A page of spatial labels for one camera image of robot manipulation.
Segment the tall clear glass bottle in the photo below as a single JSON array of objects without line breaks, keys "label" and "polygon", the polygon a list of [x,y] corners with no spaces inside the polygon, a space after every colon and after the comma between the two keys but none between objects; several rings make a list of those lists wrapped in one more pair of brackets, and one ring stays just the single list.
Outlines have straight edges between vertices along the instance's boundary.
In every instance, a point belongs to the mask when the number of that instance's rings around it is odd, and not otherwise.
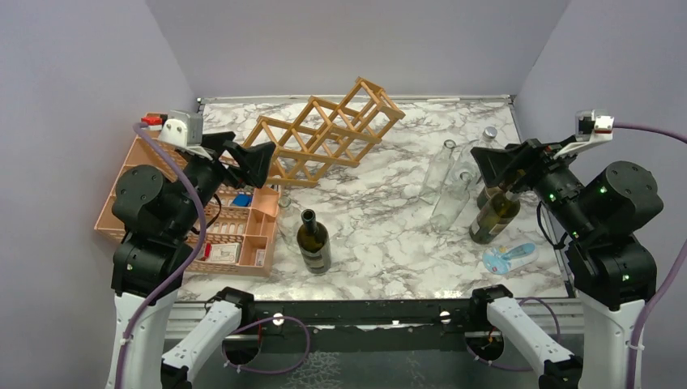
[{"label": "tall clear glass bottle", "polygon": [[429,223],[435,232],[448,230],[470,199],[469,186],[473,175],[468,170],[450,173],[442,188]]}]

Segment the wooden wine rack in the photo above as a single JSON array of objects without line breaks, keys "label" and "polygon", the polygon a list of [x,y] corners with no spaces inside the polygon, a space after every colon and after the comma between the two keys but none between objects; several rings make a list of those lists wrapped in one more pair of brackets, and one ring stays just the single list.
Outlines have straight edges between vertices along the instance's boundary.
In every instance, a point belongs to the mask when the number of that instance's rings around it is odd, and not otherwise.
[{"label": "wooden wine rack", "polygon": [[359,77],[339,102],[310,96],[290,122],[258,117],[243,146],[275,144],[269,184],[312,188],[332,167],[358,167],[405,116],[383,87]]}]

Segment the dark green wine bottle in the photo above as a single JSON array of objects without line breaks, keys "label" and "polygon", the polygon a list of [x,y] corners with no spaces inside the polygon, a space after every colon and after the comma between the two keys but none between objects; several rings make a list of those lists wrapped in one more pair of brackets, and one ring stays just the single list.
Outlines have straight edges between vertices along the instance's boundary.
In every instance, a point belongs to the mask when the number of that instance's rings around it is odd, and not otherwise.
[{"label": "dark green wine bottle", "polygon": [[316,213],[305,209],[297,230],[297,245],[305,266],[313,274],[323,274],[331,267],[331,248],[326,227],[316,220]]}]

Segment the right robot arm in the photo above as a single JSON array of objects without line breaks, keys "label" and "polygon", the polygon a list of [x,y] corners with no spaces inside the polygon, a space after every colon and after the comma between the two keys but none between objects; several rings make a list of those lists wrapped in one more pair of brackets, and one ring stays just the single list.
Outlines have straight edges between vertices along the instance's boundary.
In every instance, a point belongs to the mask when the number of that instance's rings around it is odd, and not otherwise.
[{"label": "right robot arm", "polygon": [[657,267],[634,232],[663,209],[652,174],[617,161],[582,184],[570,163],[597,147],[596,139],[560,143],[529,139],[503,150],[475,147],[484,181],[506,193],[533,191],[565,229],[565,250],[583,308],[584,353],[555,342],[523,312],[503,285],[477,289],[469,323],[498,329],[522,354],[541,388],[633,388],[642,310],[656,296]]}]

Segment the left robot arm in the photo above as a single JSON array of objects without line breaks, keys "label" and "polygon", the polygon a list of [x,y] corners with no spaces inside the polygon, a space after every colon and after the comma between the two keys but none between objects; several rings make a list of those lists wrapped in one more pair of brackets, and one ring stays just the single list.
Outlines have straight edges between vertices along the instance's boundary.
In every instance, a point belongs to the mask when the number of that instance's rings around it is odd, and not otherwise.
[{"label": "left robot arm", "polygon": [[109,388],[190,388],[198,369],[229,332],[254,325],[252,297],[233,292],[220,304],[220,317],[202,322],[178,351],[165,352],[164,334],[186,268],[207,235],[205,208],[221,186],[260,188],[267,181],[276,146],[242,147],[232,132],[212,135],[208,156],[174,159],[141,126],[136,132],[176,174],[137,165],[117,180],[112,212],[125,227],[113,254],[111,287],[117,313]]}]

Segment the green wine bottle rear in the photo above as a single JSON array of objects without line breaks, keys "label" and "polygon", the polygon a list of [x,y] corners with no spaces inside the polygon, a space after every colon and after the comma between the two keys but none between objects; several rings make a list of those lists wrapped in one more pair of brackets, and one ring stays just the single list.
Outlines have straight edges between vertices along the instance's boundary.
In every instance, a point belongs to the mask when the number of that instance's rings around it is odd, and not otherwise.
[{"label": "green wine bottle rear", "polygon": [[477,207],[481,211],[486,208],[493,209],[499,216],[517,215],[521,207],[518,194],[510,199],[506,196],[506,190],[511,189],[520,177],[521,174],[516,173],[497,186],[485,186],[476,199]]}]

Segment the clear bottle silver cap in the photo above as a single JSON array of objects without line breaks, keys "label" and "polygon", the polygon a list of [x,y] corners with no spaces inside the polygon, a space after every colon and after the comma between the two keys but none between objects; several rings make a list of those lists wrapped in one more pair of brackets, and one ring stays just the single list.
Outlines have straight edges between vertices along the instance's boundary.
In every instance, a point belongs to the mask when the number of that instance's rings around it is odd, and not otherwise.
[{"label": "clear bottle silver cap", "polygon": [[469,141],[463,147],[455,165],[459,178],[471,178],[473,181],[479,180],[481,177],[480,169],[471,154],[471,150],[474,147],[491,148],[494,145],[497,135],[498,129],[493,126],[488,126],[477,139]]}]

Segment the green wine bottle front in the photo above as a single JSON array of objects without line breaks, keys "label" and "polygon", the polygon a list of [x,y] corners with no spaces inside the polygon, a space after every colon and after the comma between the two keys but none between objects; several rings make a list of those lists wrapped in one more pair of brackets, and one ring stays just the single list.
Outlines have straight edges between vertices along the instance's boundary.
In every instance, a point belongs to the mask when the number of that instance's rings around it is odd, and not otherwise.
[{"label": "green wine bottle front", "polygon": [[480,209],[473,220],[469,233],[478,244],[488,244],[499,235],[519,214],[520,194],[499,191]]}]

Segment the clear square glass bottle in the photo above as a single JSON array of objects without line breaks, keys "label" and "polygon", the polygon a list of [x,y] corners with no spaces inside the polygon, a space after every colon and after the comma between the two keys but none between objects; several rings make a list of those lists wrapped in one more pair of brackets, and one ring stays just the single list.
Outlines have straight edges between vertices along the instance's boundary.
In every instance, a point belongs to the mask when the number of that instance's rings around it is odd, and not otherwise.
[{"label": "clear square glass bottle", "polygon": [[419,199],[427,204],[434,204],[441,193],[446,175],[454,164],[454,151],[457,143],[452,139],[443,142],[442,149],[429,162],[422,182]]}]

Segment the peach plastic file rack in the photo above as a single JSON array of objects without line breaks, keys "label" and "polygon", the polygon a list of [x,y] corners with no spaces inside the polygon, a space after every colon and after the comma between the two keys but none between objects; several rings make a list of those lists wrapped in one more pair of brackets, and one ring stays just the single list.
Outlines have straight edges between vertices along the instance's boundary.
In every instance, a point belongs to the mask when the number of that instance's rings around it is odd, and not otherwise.
[{"label": "peach plastic file rack", "polygon": [[[134,130],[165,158],[177,179],[170,181],[152,165],[136,165],[118,178],[111,212],[124,224],[125,235],[115,250],[113,265],[116,273],[161,277],[182,270],[195,259],[198,251],[186,239],[189,233],[205,233],[204,208],[215,194],[199,198],[183,169],[160,148],[160,141],[148,135],[146,127],[140,122]],[[237,166],[227,151],[220,162],[226,168]]]}]

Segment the blue small object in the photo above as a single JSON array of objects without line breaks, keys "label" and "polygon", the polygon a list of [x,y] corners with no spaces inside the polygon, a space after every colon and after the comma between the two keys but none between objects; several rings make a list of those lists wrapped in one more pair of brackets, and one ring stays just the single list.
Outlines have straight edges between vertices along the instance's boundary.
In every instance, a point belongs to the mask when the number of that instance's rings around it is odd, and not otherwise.
[{"label": "blue small object", "polygon": [[231,205],[233,207],[249,207],[253,201],[253,195],[251,194],[238,194]]}]

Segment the peach desk organizer tray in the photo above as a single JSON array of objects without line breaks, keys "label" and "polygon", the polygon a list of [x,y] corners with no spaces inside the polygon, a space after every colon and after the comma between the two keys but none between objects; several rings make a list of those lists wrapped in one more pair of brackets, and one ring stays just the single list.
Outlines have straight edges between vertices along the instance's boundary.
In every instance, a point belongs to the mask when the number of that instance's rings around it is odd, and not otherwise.
[{"label": "peach desk organizer tray", "polygon": [[[221,186],[216,194],[217,198],[205,207],[209,224],[203,248],[187,270],[231,276],[268,277],[273,264],[281,189],[278,186],[266,186],[262,189],[234,190]],[[253,195],[251,205],[233,207],[231,202],[238,194]],[[207,243],[229,242],[241,243],[237,263],[205,261],[203,256]]]}]

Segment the white card box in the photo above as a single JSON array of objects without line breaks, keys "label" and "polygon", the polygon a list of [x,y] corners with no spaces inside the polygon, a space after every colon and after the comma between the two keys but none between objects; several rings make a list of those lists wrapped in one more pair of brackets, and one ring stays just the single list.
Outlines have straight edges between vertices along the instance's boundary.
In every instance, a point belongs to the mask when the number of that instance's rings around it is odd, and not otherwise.
[{"label": "white card box", "polygon": [[209,263],[237,263],[240,253],[240,242],[207,243],[203,257]]}]

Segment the blue white packaged item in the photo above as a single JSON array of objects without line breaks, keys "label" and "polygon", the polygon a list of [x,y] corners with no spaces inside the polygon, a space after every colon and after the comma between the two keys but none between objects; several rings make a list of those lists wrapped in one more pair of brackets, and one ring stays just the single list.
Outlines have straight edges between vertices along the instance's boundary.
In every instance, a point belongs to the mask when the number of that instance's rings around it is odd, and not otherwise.
[{"label": "blue white packaged item", "polygon": [[494,246],[482,254],[484,267],[495,275],[505,275],[539,258],[537,246],[525,242],[510,246]]}]

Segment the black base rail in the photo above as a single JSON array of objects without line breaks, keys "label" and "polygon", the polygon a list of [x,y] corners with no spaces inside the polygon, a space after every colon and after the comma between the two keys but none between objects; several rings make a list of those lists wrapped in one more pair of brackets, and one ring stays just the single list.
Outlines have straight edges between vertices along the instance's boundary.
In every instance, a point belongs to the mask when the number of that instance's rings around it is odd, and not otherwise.
[{"label": "black base rail", "polygon": [[[561,329],[559,343],[583,354],[581,305],[573,299],[545,298]],[[381,351],[464,351],[468,338],[485,338],[485,319],[473,317],[468,299],[372,301],[256,301],[256,318],[276,314],[300,319],[311,334],[311,351],[356,353]],[[551,314],[541,304],[528,302],[523,310],[551,336],[556,335]],[[205,314],[204,304],[174,305],[165,340],[181,340]],[[305,334],[295,323],[262,325],[265,353],[303,351]]]}]

